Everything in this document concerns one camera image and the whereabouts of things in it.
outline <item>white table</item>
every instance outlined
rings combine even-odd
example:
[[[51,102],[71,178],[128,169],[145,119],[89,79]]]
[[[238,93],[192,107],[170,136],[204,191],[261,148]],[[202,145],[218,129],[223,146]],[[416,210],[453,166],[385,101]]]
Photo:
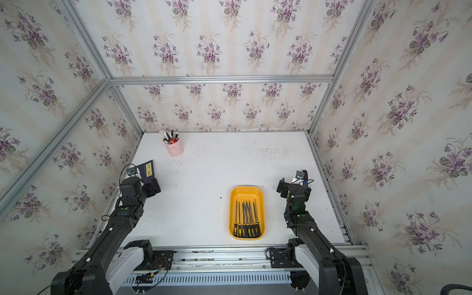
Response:
[[[149,239],[154,247],[286,244],[295,235],[286,226],[286,200],[276,188],[281,178],[291,182],[302,169],[314,179],[308,212],[330,242],[345,242],[304,132],[179,137],[185,150],[173,158],[164,147],[163,134],[144,134],[133,163],[153,159],[162,191],[147,199],[143,216],[122,246],[140,239]],[[259,240],[236,240],[228,232],[229,196],[242,185],[264,193],[266,233]]]

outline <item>yellow tray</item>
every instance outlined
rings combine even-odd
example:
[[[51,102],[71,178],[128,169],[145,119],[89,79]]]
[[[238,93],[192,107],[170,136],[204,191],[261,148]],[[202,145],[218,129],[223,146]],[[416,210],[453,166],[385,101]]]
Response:
[[[252,203],[255,200],[256,210],[257,210],[257,220],[259,222],[259,227],[261,228],[261,236],[257,238],[244,238],[233,235],[233,229],[236,218],[236,201],[244,202],[248,201]],[[241,213],[241,223],[243,222],[243,214]],[[262,238],[265,234],[265,209],[264,209],[264,194],[260,189],[254,186],[238,186],[231,192],[229,200],[229,223],[228,223],[229,234],[238,240],[258,240]]]

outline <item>purple flower pattern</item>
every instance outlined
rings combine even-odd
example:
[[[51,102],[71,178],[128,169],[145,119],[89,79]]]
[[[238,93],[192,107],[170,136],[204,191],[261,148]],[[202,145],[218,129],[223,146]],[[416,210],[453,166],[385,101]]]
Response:
[[[79,44],[74,45],[71,52],[66,52],[64,56],[69,60],[69,69],[72,71],[74,78],[80,77],[86,90],[92,91],[96,86],[97,79],[93,77],[90,62],[85,56],[77,52],[77,47],[79,47]]]
[[[359,138],[367,138],[369,129],[372,129],[369,122],[368,116],[363,112],[360,116],[354,118],[353,127],[349,132],[348,138],[351,139],[350,145],[356,145]]]
[[[190,123],[189,117],[191,113],[192,110],[189,107],[185,107],[181,103],[174,104],[174,115],[177,116],[180,123],[185,123],[185,126]]]
[[[136,2],[136,0],[106,0],[111,7],[115,8],[121,25],[128,25],[130,32],[136,28],[135,17],[131,15],[131,1]]]
[[[0,171],[5,174],[11,174],[10,169],[22,171],[28,164],[26,153],[28,148],[20,150],[17,147],[21,141],[14,137],[10,137],[10,128],[0,127]]]
[[[468,176],[472,174],[472,133],[465,139],[448,138],[448,144],[444,147],[446,156],[433,158],[433,166],[426,169],[434,171],[437,176],[429,181],[434,182],[438,187],[444,185],[450,188],[447,183],[452,181],[457,185],[456,179],[459,176]]]
[[[216,123],[216,126],[218,126],[221,123],[221,116],[225,113],[225,110],[216,103],[209,103],[206,113],[210,116],[211,122],[213,124]]]
[[[25,13],[19,6],[11,3],[0,2],[0,12],[8,17],[4,21],[6,28],[12,31],[11,34],[15,42],[25,41],[28,44],[28,53],[34,57],[37,63],[43,61],[51,67],[51,63],[55,63],[52,55],[54,49],[46,46],[49,39],[42,32],[42,25],[32,15]]]
[[[472,102],[472,73],[467,75],[464,82],[459,79],[459,81],[457,81],[457,86],[459,87],[451,91],[449,97],[451,97],[452,95],[457,95],[460,97],[460,101],[456,104],[451,105],[450,108],[460,108],[467,110],[467,106],[469,105],[469,103]]]
[[[187,84],[185,87],[189,90],[192,100],[194,98],[196,102],[202,100],[202,88],[205,87],[205,84]]]
[[[362,82],[355,88],[354,101],[365,101],[365,95],[370,95],[372,90],[376,89],[380,82],[380,74],[382,70],[390,68],[387,62],[379,63],[378,59],[372,61],[372,65],[368,65],[361,74]]]
[[[199,123],[195,124],[194,131],[211,131],[211,128],[210,128],[210,126],[205,125],[202,122],[199,122]]]
[[[252,31],[249,33],[249,41],[244,43],[246,46],[246,51],[249,52],[249,66],[254,66],[254,69],[257,69],[261,66],[262,63],[262,54],[264,50],[269,49],[269,42],[267,38],[269,36],[262,36],[262,34],[256,30],[254,34]]]
[[[149,96],[154,101],[156,100],[157,103],[161,102],[164,98],[162,97],[160,91],[161,88],[164,87],[162,84],[155,84],[155,85],[144,85],[143,88],[147,90]]]
[[[392,181],[395,178],[395,172],[397,170],[403,170],[403,172],[406,171],[402,162],[393,161],[392,159],[393,154],[391,152],[387,152],[385,156],[382,154],[372,159],[374,167],[367,168],[364,171],[364,182],[367,183],[368,187],[373,187],[377,190],[377,184],[380,187],[383,187],[387,183],[388,185],[392,185]]]
[[[383,225],[385,224],[383,218],[383,207],[380,207],[380,202],[374,202],[371,204],[367,201],[365,205],[365,211],[361,212],[358,218],[361,220],[360,226],[363,230],[368,228],[376,228],[379,232],[383,231]]]
[[[298,122],[292,122],[287,130],[305,130],[305,127],[300,125]]]
[[[239,97],[241,96],[241,91],[243,90],[242,84],[223,84],[222,92],[226,93],[225,102],[231,106],[233,103],[234,105],[240,100]]]
[[[266,104],[266,106],[274,104],[277,101],[277,97],[280,96],[280,91],[282,91],[282,84],[279,83],[264,83],[262,87],[262,92],[265,95],[262,98],[262,102]]]
[[[160,58],[160,68],[161,70],[165,70],[168,76],[175,76],[176,70],[178,67],[176,63],[178,63],[178,51],[177,48],[171,43],[170,39],[174,37],[173,34],[165,33],[164,36],[161,38],[160,36],[154,36],[154,56]]]
[[[97,166],[104,166],[110,171],[115,169],[115,161],[110,155],[109,147],[102,146],[99,149],[95,148],[95,151],[92,153],[92,155],[95,159],[97,159]]]
[[[74,177],[77,177],[77,173],[85,175],[85,159],[81,159],[82,153],[76,147],[75,144],[66,143],[58,151],[57,156],[52,158],[59,170],[67,167]]]
[[[51,217],[51,207],[49,203],[44,203],[38,200],[38,196],[34,192],[37,187],[30,185],[26,194],[21,197],[13,206],[7,217],[10,220],[19,220],[20,217],[28,219],[28,222],[41,222],[41,216],[46,214]]]
[[[377,3],[372,12],[372,21],[367,27],[366,38],[367,43],[372,43],[376,39],[376,35],[379,33],[380,27],[385,23],[386,20],[391,19],[395,14],[395,1],[394,0],[383,0]]]
[[[41,71],[37,76],[33,76],[32,73],[23,72],[24,77],[17,76],[20,84],[25,88],[26,99],[31,99],[34,102],[41,102],[46,107],[47,111],[50,111],[54,116],[60,113],[65,116],[66,107],[64,103],[58,98],[52,88],[54,81],[41,75]]]
[[[435,212],[431,212],[426,217],[418,211],[413,214],[407,213],[406,216],[409,223],[395,225],[399,231],[394,237],[400,240],[398,245],[408,248],[411,254],[413,254],[413,248],[415,248],[420,254],[434,252],[434,256],[436,256],[438,251],[443,249],[443,242],[446,238],[449,238],[453,244],[461,246],[455,232],[439,227],[437,224],[439,216]]]
[[[131,76],[134,68],[130,65],[133,63],[130,56],[131,53],[128,51],[125,45],[121,44],[120,39],[122,35],[113,34],[111,38],[104,36],[101,39],[105,41],[103,50],[105,50],[105,56],[107,58],[114,59],[113,65],[115,70],[120,71],[125,76]]]
[[[326,15],[323,16],[324,23],[323,26],[328,26],[327,32],[332,29],[335,29],[339,24],[339,19],[341,18],[341,13],[346,8],[348,3],[353,3],[354,0],[326,0],[325,4],[328,10]]]
[[[131,157],[131,151],[123,150],[123,153],[119,156],[123,165],[126,165],[129,162]]]
[[[321,83],[300,83],[300,89],[302,92],[300,93],[300,99],[303,99],[303,102],[309,101],[312,97],[313,91],[316,88],[321,87]]]
[[[88,124],[90,130],[95,129],[98,137],[108,137],[108,124],[105,124],[105,117],[102,115],[101,110],[98,108],[92,108],[90,114],[85,117],[85,122]]]
[[[247,0],[219,0],[220,5],[225,8],[223,10],[225,13],[223,16],[225,25],[231,25],[231,30],[237,28],[239,24],[239,9],[241,8],[242,1],[246,2]]]
[[[287,56],[292,60],[287,63],[287,70],[290,70],[292,75],[298,74],[303,69],[303,64],[308,62],[308,57],[313,54],[310,40],[316,35],[308,34],[305,38],[302,36],[295,37],[295,43],[290,46]]]
[[[390,272],[387,269],[385,273],[388,289],[404,295],[421,295],[419,288],[421,278],[416,275],[415,266],[410,264],[404,266],[398,261],[393,265],[393,269]]]
[[[331,179],[334,178],[334,162],[333,162],[333,159],[330,159],[329,161],[326,161],[326,162],[325,162],[324,170],[325,170],[326,174],[327,174]]]
[[[341,40],[341,43],[336,45],[336,47],[334,47],[333,53],[331,53],[331,55],[330,55],[332,58],[334,58],[334,61],[329,63],[328,71],[331,72],[336,68],[337,61],[339,60],[339,58],[341,57],[341,53],[343,52],[343,48],[344,48],[344,45],[346,43],[346,39],[347,39],[347,37],[343,37],[343,39]]]
[[[261,113],[260,106],[254,105],[254,103],[246,103],[245,108],[242,110],[246,123],[249,123],[249,126],[255,123],[257,114]]]
[[[300,10],[300,0],[274,0],[272,12],[277,13],[276,19],[272,21],[272,32],[276,32],[276,37],[285,37],[288,30],[291,30],[289,23],[295,21],[295,13]]]
[[[197,55],[203,57],[203,61],[200,63],[202,70],[205,70],[207,75],[212,75],[215,73],[215,70],[218,68],[217,63],[219,63],[219,55],[221,50],[219,50],[218,44],[216,44],[216,38],[219,37],[219,34],[214,32],[209,35],[207,38],[205,35],[200,35],[201,43],[198,43]]]
[[[241,131],[241,124],[228,124],[228,128],[226,128],[226,131]]]
[[[277,121],[284,125],[290,114],[295,113],[295,109],[288,103],[281,103],[280,107],[276,109],[275,112],[277,113]]]
[[[408,85],[404,93],[396,93],[395,98],[388,102],[390,111],[383,113],[378,119],[380,126],[377,131],[382,131],[382,134],[391,133],[394,135],[395,127],[400,130],[406,122],[411,124],[420,100],[426,101],[431,98],[427,92],[415,93],[411,85]]]
[[[331,110],[330,115],[333,116],[336,114],[337,109],[344,106],[345,99],[347,96],[344,94],[344,88],[342,85],[333,94],[333,101],[331,102],[329,109]]]
[[[339,204],[341,205],[341,209],[343,210],[345,215],[349,214],[349,209],[354,210],[352,203],[348,202],[346,194],[344,195],[340,194],[338,196],[338,199],[339,199]]]
[[[77,239],[82,241],[82,247],[87,247],[92,241],[93,235],[97,231],[98,220],[93,219],[87,223],[84,228],[79,229]]]
[[[105,182],[105,188],[102,189],[101,191],[101,194],[105,196],[105,200],[107,202],[110,201],[111,198],[113,197],[113,193],[115,192],[116,188],[117,188],[117,183],[111,182],[110,177],[107,178],[107,181]]]
[[[129,142],[130,136],[128,130],[126,129],[126,121],[124,119],[115,119],[113,122],[113,127],[115,128],[116,135],[121,136],[121,138]]]
[[[400,60],[405,60],[406,63],[401,69],[410,69],[418,64],[416,60],[421,59],[421,54],[425,49],[429,48],[434,42],[443,42],[449,32],[445,27],[449,27],[450,19],[446,18],[446,14],[451,9],[447,8],[447,4],[442,7],[441,2],[429,10],[428,15],[415,23],[416,27],[413,29],[414,40],[410,42],[408,47],[405,46],[405,54]]]
[[[344,164],[341,168],[339,175],[341,183],[346,183],[348,179],[356,180],[356,175],[358,174],[357,169],[357,160],[354,160],[354,156],[349,159],[344,159]]]
[[[326,141],[326,152],[331,152],[334,147],[338,147],[340,141],[341,138],[339,138],[339,130],[337,127],[334,127],[333,130],[329,131],[328,140]]]
[[[157,129],[157,116],[156,113],[152,111],[150,105],[144,107],[138,107],[138,117],[144,120],[144,125],[151,130]]]
[[[63,261],[67,258],[70,260],[70,249],[66,246],[62,247],[57,241],[59,235],[52,235],[52,237],[44,237],[41,245],[34,247],[28,257],[23,259],[28,264],[33,264],[33,273],[36,270],[42,270],[46,266],[62,266]]]
[[[259,127],[259,129],[257,129],[257,130],[258,131],[272,131],[272,130],[274,130],[273,127],[272,127],[273,125],[274,125],[274,123],[271,123],[271,122],[266,123],[266,124],[261,124],[261,127]]]
[[[91,207],[95,209],[95,201],[88,196],[86,189],[86,185],[78,183],[75,190],[66,191],[67,195],[63,200],[69,204],[69,212],[79,209],[83,212],[89,212]]]
[[[167,5],[172,7],[172,17],[176,21],[176,26],[181,25],[182,31],[190,27],[190,16],[188,14],[188,4],[194,0],[170,0],[167,1]]]

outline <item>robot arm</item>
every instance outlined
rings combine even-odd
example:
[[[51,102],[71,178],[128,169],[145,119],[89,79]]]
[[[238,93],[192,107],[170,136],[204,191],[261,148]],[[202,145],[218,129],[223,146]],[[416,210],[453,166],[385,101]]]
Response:
[[[311,189],[307,185],[290,184],[281,179],[277,192],[287,199],[284,212],[287,227],[299,237],[288,241],[286,252],[283,253],[285,259],[293,264],[301,264],[317,284],[320,294],[367,295],[358,260],[338,251],[305,210]]]
[[[82,259],[69,271],[54,277],[52,295],[112,295],[138,265],[152,264],[151,243],[142,240],[126,245],[125,251],[110,265],[119,246],[143,215],[146,199],[160,192],[156,179],[142,187],[140,181],[139,177],[129,177],[120,183],[122,205],[117,203],[105,230]]]

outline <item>screwdriver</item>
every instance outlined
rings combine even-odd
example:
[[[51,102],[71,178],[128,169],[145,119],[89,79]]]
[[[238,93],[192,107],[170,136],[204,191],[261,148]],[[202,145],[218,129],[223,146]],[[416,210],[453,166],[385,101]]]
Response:
[[[249,230],[249,235],[252,236],[252,237],[256,237],[255,235],[255,223],[254,223],[254,219],[253,219],[253,210],[251,209],[251,202],[249,201],[246,201],[246,206],[249,208],[249,227],[248,227],[248,230]]]
[[[259,226],[259,220],[257,218],[256,199],[254,199],[253,206],[254,206],[254,216],[256,217],[256,232],[255,232],[255,235],[256,235],[256,237],[260,237],[261,236],[261,227]]]
[[[243,202],[243,237],[249,237],[247,233],[247,213],[246,213],[246,205]]]
[[[237,202],[236,202],[236,214],[235,214],[235,228],[233,231],[233,235],[237,236]]]
[[[249,238],[252,238],[253,237],[253,234],[252,234],[252,230],[251,230],[251,218],[252,217],[249,217],[250,216],[250,208],[249,208],[249,205],[247,203],[247,201],[244,202],[245,203],[245,207],[246,207],[246,223],[247,223],[247,236]]]

